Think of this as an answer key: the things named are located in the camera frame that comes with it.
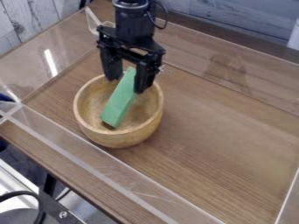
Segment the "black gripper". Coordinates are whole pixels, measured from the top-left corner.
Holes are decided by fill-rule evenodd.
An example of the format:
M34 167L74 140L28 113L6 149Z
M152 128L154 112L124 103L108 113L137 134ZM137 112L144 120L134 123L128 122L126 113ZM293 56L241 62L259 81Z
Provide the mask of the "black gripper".
M141 94L154 82L165 50L154 42L156 0L112 0L114 27L97 27L101 66L109 81L122 74L122 60L134 63L134 92Z

